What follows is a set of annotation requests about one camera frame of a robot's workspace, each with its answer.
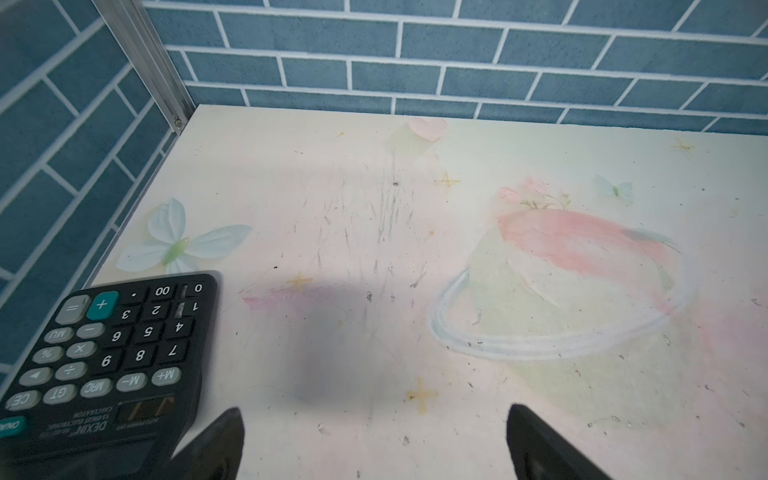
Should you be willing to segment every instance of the blue tile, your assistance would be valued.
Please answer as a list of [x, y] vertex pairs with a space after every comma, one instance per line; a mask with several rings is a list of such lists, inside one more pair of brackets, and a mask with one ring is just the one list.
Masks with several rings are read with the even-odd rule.
[[106, 26], [59, 64], [48, 78], [79, 111], [128, 63]]
[[224, 46], [216, 19], [211, 12], [148, 8], [147, 13], [157, 34], [166, 45]]
[[543, 74], [532, 100], [612, 105], [627, 89], [629, 78]]
[[48, 174], [36, 174], [0, 214], [0, 265], [18, 270], [72, 198]]
[[150, 160], [150, 155], [152, 155], [160, 141], [163, 140], [163, 136], [167, 131], [168, 122], [165, 121], [157, 105], [152, 105], [152, 108], [150, 108], [147, 115], [136, 127], [134, 133], [131, 134], [118, 152], [120, 161], [123, 162], [123, 165], [134, 177], [138, 176], [141, 169]]
[[223, 81], [251, 85], [279, 85], [274, 57], [187, 53], [199, 81]]
[[88, 265], [85, 266], [85, 269], [83, 270], [83, 273], [80, 275], [80, 278], [78, 278], [78, 281], [74, 283], [74, 287], [72, 287], [72, 291], [82, 290], [85, 288], [85, 282], [88, 280], [88, 277], [91, 276], [91, 274], [94, 272], [97, 266], [99, 266], [99, 262], [101, 261], [101, 256], [104, 255], [104, 252], [107, 251], [107, 247], [109, 247], [110, 242], [112, 241], [112, 238], [114, 237], [114, 232], [112, 230], [107, 230], [107, 236], [104, 237], [104, 240], [101, 241], [101, 244], [96, 249], [96, 252], [94, 253], [94, 256], [91, 257], [91, 260], [88, 262]]
[[390, 100], [357, 95], [304, 94], [288, 91], [247, 90], [251, 107], [302, 108], [304, 110], [356, 111], [388, 114]]
[[272, 0], [270, 7], [308, 8], [309, 10], [343, 10], [344, 0]]
[[702, 0], [680, 27], [721, 35], [752, 35], [768, 18], [764, 0]]
[[187, 87], [195, 105], [237, 105], [245, 106], [239, 88]]
[[80, 31], [85, 30], [100, 16], [91, 0], [59, 0], [59, 3]]
[[118, 94], [110, 93], [48, 164], [80, 190], [133, 120]]
[[290, 87], [346, 89], [346, 63], [336, 60], [284, 58], [283, 70]]
[[13, 363], [21, 354], [130, 186], [110, 164], [16, 287], [0, 310], [0, 362]]
[[352, 63], [352, 88], [355, 90], [434, 94], [439, 76], [440, 67]]
[[618, 37], [598, 70], [760, 78], [768, 71], [768, 46]]
[[458, 16], [507, 22], [560, 23], [571, 0], [464, 0]]
[[414, 117], [452, 117], [472, 118], [475, 115], [476, 103], [464, 101], [416, 100], [413, 98], [398, 98], [395, 114], [411, 115]]
[[0, 192], [16, 182], [72, 118], [42, 82], [0, 114]]
[[638, 80], [620, 105], [677, 110], [700, 86], [695, 81]]
[[349, 7], [353, 12], [450, 17], [454, 4], [454, 0], [351, 0]]
[[553, 124], [558, 121], [562, 113], [562, 108], [483, 104], [478, 118], [480, 120], [533, 121]]
[[395, 56], [395, 22], [229, 13], [221, 21], [233, 48]]
[[406, 23], [402, 29], [404, 58], [490, 62], [502, 30]]
[[139, 74], [133, 68], [125, 75], [125, 78], [121, 80], [118, 86], [135, 111], [144, 108], [150, 99], [147, 87], [144, 86], [144, 82], [141, 81]]
[[572, 108], [563, 119], [564, 124], [598, 125], [603, 127], [656, 128], [663, 130], [700, 131], [713, 117], [690, 115], [638, 114], [629, 111], [578, 110]]
[[498, 63], [590, 68], [607, 40], [605, 35], [510, 30]]
[[525, 98], [536, 78], [528, 71], [446, 68], [443, 95], [485, 98]]
[[189, 71], [189, 68], [187, 68], [187, 63], [184, 61], [184, 57], [181, 56], [181, 52], [168, 51], [168, 56], [170, 57], [171, 63], [173, 63], [174, 67], [176, 67], [176, 71], [179, 72], [179, 76], [182, 80], [194, 80], [192, 78], [192, 74]]
[[73, 38], [74, 32], [50, 0], [18, 2], [2, 12], [0, 95]]
[[671, 30], [690, 0], [580, 0], [569, 25]]
[[768, 120], [721, 118], [707, 131], [721, 134], [768, 135]]
[[768, 84], [765, 87], [709, 84], [685, 108], [686, 110], [768, 114]]

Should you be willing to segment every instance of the number key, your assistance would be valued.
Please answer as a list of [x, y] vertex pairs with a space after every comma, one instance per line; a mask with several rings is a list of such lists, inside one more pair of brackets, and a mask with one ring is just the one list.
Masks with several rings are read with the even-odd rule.
[[142, 325], [136, 330], [134, 343], [157, 342], [160, 339], [162, 323], [152, 323], [151, 325]]

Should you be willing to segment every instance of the calculator button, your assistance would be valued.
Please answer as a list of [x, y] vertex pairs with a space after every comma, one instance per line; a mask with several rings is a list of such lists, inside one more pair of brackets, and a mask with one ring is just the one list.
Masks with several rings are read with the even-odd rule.
[[79, 379], [88, 371], [88, 366], [85, 362], [68, 363], [58, 367], [56, 370], [56, 379], [59, 382], [67, 382], [68, 380]]
[[146, 323], [136, 329], [136, 335], [134, 335], [134, 343], [150, 343], [157, 342], [160, 339], [160, 334], [163, 330], [162, 323]]
[[166, 342], [160, 345], [160, 353], [157, 354], [157, 363], [180, 362], [187, 355], [188, 340], [178, 342]]
[[127, 325], [134, 323], [139, 317], [140, 305], [122, 306], [115, 310], [114, 315], [108, 320], [111, 325]]
[[149, 287], [149, 301], [170, 300], [174, 298], [176, 283], [155, 283]]
[[91, 298], [88, 295], [77, 295], [67, 299], [64, 305], [61, 306], [61, 310], [58, 311], [56, 323], [59, 325], [71, 325], [72, 323], [79, 322], [85, 315], [85, 310], [90, 302]]
[[84, 359], [96, 352], [96, 344], [93, 342], [73, 343], [67, 349], [67, 356], [71, 359]]
[[106, 328], [104, 328], [104, 324], [101, 322], [86, 323], [78, 328], [78, 337], [82, 339], [94, 339], [104, 333], [105, 330]]
[[43, 403], [46, 405], [66, 403], [72, 400], [77, 394], [77, 389], [71, 383], [69, 385], [55, 386], [45, 393]]
[[166, 386], [173, 385], [181, 379], [181, 370], [177, 366], [169, 369], [159, 369], [152, 375], [152, 385]]
[[118, 380], [115, 388], [121, 392], [133, 392], [134, 390], [141, 390], [147, 385], [147, 375], [144, 373], [129, 373], [123, 375]]
[[152, 359], [154, 358], [155, 350], [157, 350], [157, 345], [132, 346], [125, 353], [125, 362], [123, 362], [123, 368], [137, 369], [152, 365]]
[[110, 350], [97, 356], [91, 363], [91, 373], [101, 375], [102, 373], [117, 372], [120, 366], [120, 359], [123, 356], [121, 350]]
[[141, 313], [141, 320], [165, 320], [165, 317], [168, 316], [169, 307], [170, 302], [149, 303], [144, 306], [144, 311]]
[[165, 340], [183, 339], [192, 334], [192, 327], [194, 326], [194, 319], [182, 318], [182, 319], [170, 319], [165, 321]]
[[120, 298], [123, 305], [144, 303], [144, 299], [147, 298], [147, 287], [145, 286], [126, 286], [121, 289], [121, 292]]
[[110, 379], [91, 380], [80, 389], [80, 395], [86, 399], [93, 399], [98, 396], [105, 396], [112, 390], [112, 381]]
[[44, 363], [57, 362], [62, 356], [64, 356], [64, 349], [60, 346], [49, 346], [48, 348], [40, 349], [32, 356], [32, 362], [42, 365]]
[[86, 317], [90, 320], [103, 320], [109, 318], [114, 310], [114, 306], [117, 305], [120, 294], [114, 290], [110, 292], [101, 292], [94, 302], [91, 304], [91, 308], [88, 309]]
[[9, 417], [0, 420], [0, 439], [15, 437], [27, 428], [27, 419], [25, 417]]
[[18, 383], [23, 386], [42, 385], [50, 380], [52, 376], [53, 370], [44, 366], [39, 369], [27, 370], [22, 376], [18, 377]]
[[17, 393], [5, 402], [5, 409], [15, 412], [16, 410], [26, 410], [37, 405], [40, 402], [40, 392], [37, 390], [28, 390]]
[[43, 340], [45, 340], [46, 343], [62, 343], [72, 338], [72, 333], [73, 330], [68, 326], [65, 326], [60, 329], [53, 329], [46, 333]]
[[125, 346], [125, 344], [128, 343], [128, 339], [131, 337], [131, 330], [132, 328], [129, 326], [110, 330], [109, 333], [101, 339], [101, 346], [105, 349]]

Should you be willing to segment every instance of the yellow star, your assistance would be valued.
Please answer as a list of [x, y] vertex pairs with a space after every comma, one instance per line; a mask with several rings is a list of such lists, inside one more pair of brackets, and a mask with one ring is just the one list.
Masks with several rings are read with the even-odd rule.
[[410, 402], [413, 399], [417, 399], [419, 401], [419, 413], [424, 415], [427, 413], [427, 404], [425, 400], [436, 396], [437, 392], [435, 390], [424, 390], [422, 377], [419, 376], [416, 377], [416, 391], [409, 390], [408, 393], [406, 393], [406, 400]]
[[288, 280], [286, 283], [290, 283], [290, 287], [296, 290], [301, 290], [306, 286], [307, 283], [312, 281], [312, 277], [305, 277], [301, 276], [301, 272], [299, 272], [298, 275], [296, 275], [291, 280]]
[[448, 172], [445, 172], [442, 176], [441, 180], [435, 180], [438, 184], [444, 184], [446, 187], [448, 187], [448, 190], [451, 190], [451, 186], [453, 184], [457, 184], [461, 182], [461, 180], [451, 180], [451, 177], [448, 176]]

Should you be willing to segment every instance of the white grout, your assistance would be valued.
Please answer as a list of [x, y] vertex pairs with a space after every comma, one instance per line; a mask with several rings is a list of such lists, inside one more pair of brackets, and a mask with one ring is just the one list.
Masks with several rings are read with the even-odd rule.
[[528, 89], [528, 93], [525, 95], [525, 101], [531, 100], [533, 90], [536, 90], [536, 85], [538, 85], [539, 80], [541, 80], [541, 72], [538, 72], [536, 74], [536, 78], [533, 79], [533, 83], [531, 83], [531, 87]]
[[85, 185], [80, 189], [77, 196], [75, 196], [75, 198], [72, 199], [64, 211], [61, 212], [61, 215], [59, 215], [56, 222], [45, 234], [45, 237], [43, 237], [40, 243], [38, 243], [32, 253], [29, 254], [27, 260], [24, 261], [22, 266], [19, 267], [18, 271], [13, 277], [13, 280], [5, 285], [3, 291], [0, 292], [0, 308], [5, 305], [5, 302], [7, 302], [8, 298], [14, 293], [16, 287], [27, 276], [29, 270], [32, 268], [32, 266], [35, 265], [35, 262], [38, 261], [38, 258], [40, 258], [43, 252], [45, 252], [45, 249], [48, 248], [48, 245], [51, 244], [61, 228], [67, 223], [67, 220], [69, 220], [69, 217], [71, 217], [71, 215], [77, 209], [78, 205], [80, 205], [80, 202], [82, 202], [85, 196], [88, 195], [88, 192], [91, 191], [91, 188], [94, 186], [99, 177], [101, 177], [101, 174], [104, 173], [104, 170], [107, 169], [107, 166], [111, 163], [111, 159], [123, 147], [128, 138], [134, 133], [136, 127], [144, 119], [144, 116], [147, 114], [147, 112], [149, 112], [152, 105], [154, 105], [154, 100], [150, 99], [147, 101], [147, 104], [144, 106], [144, 108], [141, 109], [139, 116], [136, 117], [128, 126], [126, 131], [123, 132], [120, 140], [118, 140], [118, 142], [112, 147], [109, 153], [107, 153], [107, 155], [104, 157], [104, 160], [101, 161], [101, 164], [99, 164], [99, 166], [96, 168], [96, 171], [91, 175], [90, 178], [88, 178], [88, 181], [85, 182]]
[[716, 123], [718, 120], [720, 120], [720, 119], [721, 119], [721, 117], [715, 117], [715, 118], [713, 118], [713, 119], [712, 119], [712, 121], [711, 121], [710, 123], [708, 123], [706, 127], [704, 127], [704, 128], [702, 128], [702, 129], [701, 129], [701, 131], [707, 131], [707, 130], [709, 130], [709, 129], [710, 129], [710, 127], [712, 127], [712, 125], [714, 125], [714, 124], [715, 124], [715, 123]]
[[24, 80], [17, 83], [16, 86], [0, 97], [0, 114], [14, 104], [14, 102], [16, 102], [22, 95], [27, 93], [29, 89], [34, 87], [45, 75], [56, 68], [58, 64], [62, 63], [73, 51], [77, 50], [80, 45], [83, 45], [102, 26], [104, 26], [104, 20], [99, 17], [98, 20], [95, 20], [83, 30], [80, 35], [70, 40], [69, 43], [61, 47], [61, 50], [57, 51], [48, 60], [43, 62], [43, 65], [37, 67], [31, 74], [27, 75]]
[[750, 35], [750, 37], [755, 38], [757, 35], [760, 35], [760, 32], [765, 30], [766, 27], [768, 27], [768, 18], [766, 18], [766, 21], [764, 21], [761, 26], [757, 27], [757, 30], [755, 30], [755, 32]]
[[683, 23], [685, 23], [690, 14], [696, 9], [696, 7], [699, 5], [699, 2], [701, 2], [701, 0], [693, 0], [690, 5], [688, 5], [688, 8], [686, 8], [683, 16], [681, 16], [677, 23], [674, 24], [674, 27], [672, 27], [672, 31], [680, 30], [680, 27], [683, 26]]
[[56, 95], [56, 98], [58, 98], [62, 104], [69, 110], [69, 113], [77, 117], [80, 112], [77, 108], [74, 107], [74, 105], [69, 101], [68, 98], [64, 96], [63, 93], [61, 93], [61, 90], [58, 89], [58, 87], [51, 81], [50, 78], [48, 78], [47, 75], [43, 75], [43, 83], [48, 86], [48, 88], [51, 89], [54, 95]]
[[507, 35], [509, 35], [509, 28], [502, 30], [502, 36], [498, 38], [498, 45], [496, 45], [496, 52], [493, 54], [492, 64], [498, 63], [498, 58], [502, 56], [502, 50], [504, 50], [504, 43], [507, 41]]
[[120, 97], [120, 99], [123, 101], [125, 106], [128, 107], [128, 110], [131, 111], [131, 114], [134, 116], [134, 118], [136, 118], [138, 113], [136, 113], [136, 109], [134, 108], [133, 105], [131, 105], [131, 103], [126, 98], [125, 94], [123, 93], [123, 90], [120, 88], [120, 85], [115, 85], [114, 86], [114, 92], [116, 94], [118, 94], [118, 97]]
[[622, 101], [629, 95], [630, 90], [632, 90], [632, 87], [634, 87], [634, 84], [637, 83], [637, 79], [633, 79], [631, 82], [629, 82], [629, 85], [624, 89], [624, 93], [619, 95], [619, 98], [616, 99], [614, 102], [614, 106], [620, 105]]
[[216, 19], [216, 26], [219, 28], [219, 35], [221, 35], [221, 41], [224, 42], [224, 48], [230, 47], [230, 40], [227, 38], [227, 33], [224, 31], [224, 24], [221, 23], [221, 17], [219, 12], [214, 12], [214, 18]]
[[570, 107], [566, 107], [566, 108], [564, 108], [564, 109], [563, 109], [563, 113], [561, 113], [561, 114], [560, 114], [560, 116], [558, 117], [558, 121], [556, 121], [555, 123], [556, 123], [556, 124], [561, 124], [561, 123], [563, 122], [563, 118], [565, 118], [565, 115], [567, 115], [567, 114], [568, 114], [568, 111], [569, 111], [569, 110], [571, 110], [571, 108], [570, 108]]
[[598, 57], [595, 58], [594, 63], [589, 68], [590, 70], [595, 70], [598, 68], [598, 65], [600, 64], [601, 61], [603, 61], [603, 57], [608, 52], [608, 49], [611, 47], [611, 45], [614, 43], [614, 40], [616, 40], [616, 35], [611, 35], [608, 38], [608, 41], [606, 41], [605, 45], [603, 45], [603, 49], [600, 50], [600, 54], [598, 54]]
[[54, 170], [50, 165], [45, 164], [40, 170], [44, 171], [50, 178], [54, 179], [55, 182], [61, 185], [61, 187], [69, 192], [71, 196], [76, 197], [78, 195], [78, 189], [72, 187], [72, 184], [70, 184], [64, 177], [59, 175], [58, 172]]
[[397, 38], [395, 40], [395, 58], [402, 54], [402, 22], [397, 22]]
[[112, 160], [114, 161], [114, 163], [115, 163], [115, 164], [116, 164], [118, 167], [120, 167], [120, 170], [122, 170], [122, 171], [123, 171], [123, 173], [125, 174], [125, 176], [126, 176], [126, 177], [128, 177], [129, 179], [131, 179], [131, 181], [132, 181], [132, 182], [135, 182], [135, 181], [136, 181], [136, 177], [134, 177], [134, 175], [131, 173], [131, 171], [130, 171], [130, 170], [128, 170], [128, 168], [125, 166], [125, 164], [122, 162], [122, 160], [120, 160], [120, 157], [118, 157], [117, 155], [115, 155], [115, 156], [112, 158]]
[[127, 63], [121, 70], [115, 75], [112, 80], [104, 87], [94, 98], [90, 104], [76, 117], [67, 127], [62, 131], [56, 140], [53, 141], [48, 148], [46, 148], [40, 157], [24, 172], [3, 195], [0, 196], [0, 214], [10, 204], [13, 199], [16, 198], [18, 193], [27, 186], [29, 181], [40, 171], [43, 165], [46, 164], [58, 150], [69, 140], [72, 135], [80, 128], [80, 126], [91, 116], [96, 108], [101, 105], [101, 102], [109, 95], [114, 87], [131, 71], [131, 64]]
[[571, 6], [569, 6], [568, 11], [565, 12], [565, 17], [563, 18], [563, 21], [560, 23], [560, 25], [568, 25], [568, 23], [571, 21], [571, 17], [574, 14], [574, 10], [576, 10], [577, 5], [578, 0], [571, 0]]
[[246, 15], [272, 15], [301, 18], [343, 18], [369, 20], [374, 22], [408, 22], [422, 25], [454, 25], [460, 27], [512, 28], [526, 31], [552, 31], [561, 33], [585, 33], [593, 35], [616, 35], [634, 38], [664, 38], [668, 40], [717, 41], [746, 45], [768, 45], [768, 38], [738, 37], [735, 35], [714, 35], [686, 33], [682, 31], [635, 30], [612, 27], [587, 27], [581, 25], [559, 25], [549, 23], [504, 22], [499, 20], [478, 20], [474, 18], [429, 17], [418, 15], [391, 15], [386, 13], [340, 12], [333, 10], [305, 10], [301, 8], [264, 8], [248, 5], [213, 5], [202, 3], [145, 2], [146, 8], [163, 8], [194, 12], [240, 13]]
[[456, 3], [453, 4], [453, 15], [451, 15], [451, 18], [458, 18], [458, 14], [462, 10], [462, 0], [456, 0]]
[[61, 16], [64, 17], [64, 20], [66, 20], [67, 23], [69, 24], [69, 28], [71, 28], [72, 31], [74, 31], [74, 34], [77, 35], [78, 33], [80, 33], [80, 28], [78, 28], [78, 26], [74, 24], [74, 22], [72, 21], [72, 18], [70, 18], [67, 11], [64, 10], [64, 7], [61, 6], [61, 3], [59, 3], [58, 0], [52, 0], [52, 1], [53, 1], [53, 5], [55, 5], [58, 12], [61, 13]]
[[283, 57], [277, 57], [277, 71], [280, 73], [280, 83], [282, 86], [288, 86], [288, 80], [286, 80], [286, 70], [283, 66]]
[[192, 75], [192, 80], [197, 81], [197, 74], [194, 72], [194, 68], [192, 68], [192, 64], [190, 63], [189, 57], [187, 57], [187, 53], [182, 51], [181, 57], [184, 59], [184, 64], [187, 66], [187, 70], [190, 71], [190, 75]]
[[437, 77], [437, 90], [435, 90], [435, 95], [440, 95], [443, 81], [445, 81], [445, 65], [440, 67], [440, 76]]
[[680, 108], [678, 108], [678, 110], [684, 110], [685, 107], [687, 107], [690, 102], [694, 101], [694, 98], [696, 98], [698, 96], [698, 94], [700, 94], [701, 91], [704, 88], [706, 88], [707, 85], [709, 85], [709, 84], [710, 84], [710, 82], [705, 81], [703, 84], [699, 85], [699, 88], [697, 88], [696, 91], [693, 94], [691, 94], [690, 97], [688, 97], [688, 99], [680, 106]]
[[352, 61], [346, 61], [346, 89], [352, 90]]

